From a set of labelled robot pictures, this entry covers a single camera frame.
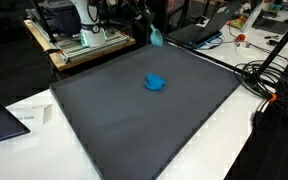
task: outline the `gray mat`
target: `gray mat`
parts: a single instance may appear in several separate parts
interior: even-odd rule
[[[144,87],[145,75],[166,80]],[[181,49],[144,47],[51,85],[103,179],[155,179],[239,85]]]

